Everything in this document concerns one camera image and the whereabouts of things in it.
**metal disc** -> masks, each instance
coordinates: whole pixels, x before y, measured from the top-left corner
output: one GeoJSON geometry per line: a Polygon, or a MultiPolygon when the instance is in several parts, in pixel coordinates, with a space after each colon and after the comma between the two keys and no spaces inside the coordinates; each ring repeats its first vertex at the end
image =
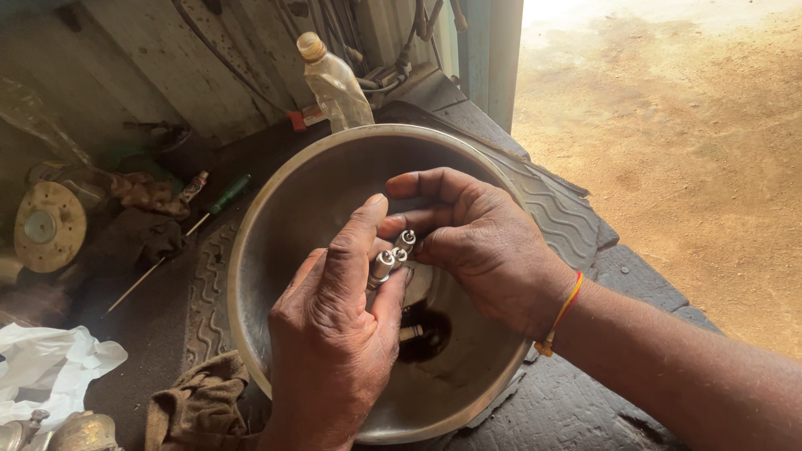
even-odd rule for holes
{"type": "Polygon", "coordinates": [[[64,186],[44,181],[34,185],[17,210],[14,250],[26,268],[49,273],[72,261],[87,234],[87,215],[64,186]]]}

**dirt ground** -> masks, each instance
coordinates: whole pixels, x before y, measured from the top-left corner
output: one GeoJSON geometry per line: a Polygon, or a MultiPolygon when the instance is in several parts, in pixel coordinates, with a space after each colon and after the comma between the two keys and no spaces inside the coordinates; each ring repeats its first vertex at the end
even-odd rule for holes
{"type": "Polygon", "coordinates": [[[759,1],[525,20],[512,136],[725,334],[802,359],[802,8],[759,1]]]}

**man's left hand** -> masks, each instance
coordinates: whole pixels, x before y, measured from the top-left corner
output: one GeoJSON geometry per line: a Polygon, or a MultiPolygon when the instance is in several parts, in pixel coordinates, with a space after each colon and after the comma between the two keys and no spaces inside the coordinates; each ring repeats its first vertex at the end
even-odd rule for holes
{"type": "Polygon", "coordinates": [[[273,306],[273,414],[261,449],[349,449],[399,349],[410,270],[394,272],[365,311],[370,262],[392,247],[376,237],[387,199],[376,194],[329,244],[301,264],[273,306]]]}

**white plastic bag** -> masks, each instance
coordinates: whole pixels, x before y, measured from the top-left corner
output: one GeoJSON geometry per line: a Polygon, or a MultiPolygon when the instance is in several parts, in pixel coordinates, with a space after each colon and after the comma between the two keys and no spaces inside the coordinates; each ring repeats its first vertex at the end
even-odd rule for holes
{"type": "Polygon", "coordinates": [[[27,420],[42,408],[51,415],[41,433],[82,412],[89,382],[128,358],[118,343],[100,343],[84,326],[62,331],[17,324],[0,329],[0,355],[6,357],[0,363],[0,425],[27,420]]]}

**stainless steel bowl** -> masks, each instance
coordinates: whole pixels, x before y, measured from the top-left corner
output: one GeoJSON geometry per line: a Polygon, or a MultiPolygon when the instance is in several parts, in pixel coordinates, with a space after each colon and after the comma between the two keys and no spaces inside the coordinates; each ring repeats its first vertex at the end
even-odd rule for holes
{"type": "MultiPolygon", "coordinates": [[[[428,128],[376,124],[336,133],[307,147],[262,188],[242,222],[229,268],[231,330],[251,376],[271,396],[267,315],[294,271],[326,247],[357,207],[400,173],[449,166],[506,189],[504,174],[464,142],[428,128]]],[[[390,201],[390,213],[425,200],[390,201]]],[[[451,321],[435,358],[396,363],[357,442],[389,444],[436,437],[468,423],[507,386],[531,342],[479,315],[455,280],[434,277],[431,309],[451,321]]]]}

